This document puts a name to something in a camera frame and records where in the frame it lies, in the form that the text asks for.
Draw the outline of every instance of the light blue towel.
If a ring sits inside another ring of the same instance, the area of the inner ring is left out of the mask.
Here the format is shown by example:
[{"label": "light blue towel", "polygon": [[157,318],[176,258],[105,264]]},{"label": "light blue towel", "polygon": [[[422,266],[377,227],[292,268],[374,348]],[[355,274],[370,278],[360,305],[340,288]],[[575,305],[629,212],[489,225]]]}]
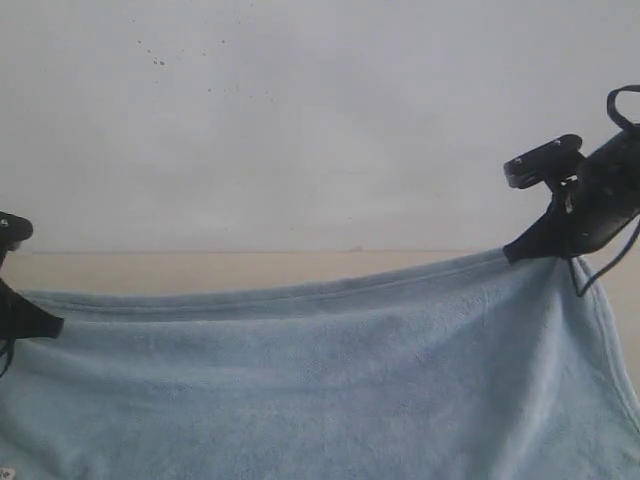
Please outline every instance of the light blue towel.
[{"label": "light blue towel", "polygon": [[599,285],[577,298],[556,259],[26,296],[67,323],[20,341],[0,381],[16,480],[640,478],[607,300]]}]

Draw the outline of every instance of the blue cloth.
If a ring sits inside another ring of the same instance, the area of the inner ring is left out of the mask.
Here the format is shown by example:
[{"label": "blue cloth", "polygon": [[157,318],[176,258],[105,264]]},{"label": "blue cloth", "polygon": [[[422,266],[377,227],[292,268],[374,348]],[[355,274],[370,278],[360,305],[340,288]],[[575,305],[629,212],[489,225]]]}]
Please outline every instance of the blue cloth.
[{"label": "blue cloth", "polygon": [[23,293],[67,323],[20,341],[0,381],[0,467],[16,480],[640,478],[606,297],[577,298],[557,259]]}]

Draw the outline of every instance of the black clip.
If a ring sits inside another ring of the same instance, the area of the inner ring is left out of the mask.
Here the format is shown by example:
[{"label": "black clip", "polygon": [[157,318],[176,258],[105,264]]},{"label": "black clip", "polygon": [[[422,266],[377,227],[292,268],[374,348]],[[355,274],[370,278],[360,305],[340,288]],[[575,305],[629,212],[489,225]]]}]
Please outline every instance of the black clip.
[{"label": "black clip", "polygon": [[603,248],[640,214],[640,125],[617,110],[620,92],[640,93],[640,85],[613,90],[607,97],[609,117],[622,128],[588,157],[582,140],[565,135],[507,162],[504,173],[513,188],[544,181],[551,190],[547,211],[527,231],[503,248],[510,263],[539,257],[567,260],[578,296],[615,266],[640,236],[636,227],[620,254],[578,287],[572,259]]},{"label": "black clip", "polygon": [[[33,235],[33,225],[26,218],[0,212],[0,267],[7,252],[15,251]],[[2,377],[14,357],[16,340],[23,338],[58,338],[64,320],[51,315],[14,292],[0,278],[0,357],[7,360],[0,372]]]}]

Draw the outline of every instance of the white wall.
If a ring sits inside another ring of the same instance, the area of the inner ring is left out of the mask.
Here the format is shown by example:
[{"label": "white wall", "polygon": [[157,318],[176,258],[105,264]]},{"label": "white wall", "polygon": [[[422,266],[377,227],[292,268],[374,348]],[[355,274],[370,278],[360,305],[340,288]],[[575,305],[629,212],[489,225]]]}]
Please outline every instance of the white wall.
[{"label": "white wall", "polygon": [[39,251],[497,246],[548,199],[503,162],[615,132],[639,23],[637,0],[3,1],[0,210]]}]

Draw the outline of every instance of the black wire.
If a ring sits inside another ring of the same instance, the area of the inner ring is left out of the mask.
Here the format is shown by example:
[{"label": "black wire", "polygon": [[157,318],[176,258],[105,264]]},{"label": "black wire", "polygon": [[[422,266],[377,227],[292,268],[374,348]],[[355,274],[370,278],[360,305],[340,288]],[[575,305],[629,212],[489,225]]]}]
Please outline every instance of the black wire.
[{"label": "black wire", "polygon": [[584,297],[585,293],[587,293],[589,288],[591,288],[591,286],[594,283],[596,283],[599,278],[601,278],[603,275],[609,272],[613,267],[615,267],[618,263],[620,263],[620,261],[625,257],[625,255],[629,253],[629,251],[633,248],[633,245],[636,243],[636,240],[638,239],[639,236],[640,236],[640,220],[638,221],[635,230],[631,234],[631,237],[629,237],[627,244],[624,246],[622,250],[620,250],[620,253],[618,253],[618,255],[616,255],[616,257],[613,260],[611,260],[607,265],[602,267],[589,280],[587,280],[587,283],[585,283],[582,286],[582,288],[578,286],[578,279],[576,277],[576,270],[573,265],[573,259],[568,258],[567,262],[569,263],[569,270],[571,271],[571,281],[573,282],[573,287],[576,290],[576,295],[578,295],[578,297]]}]

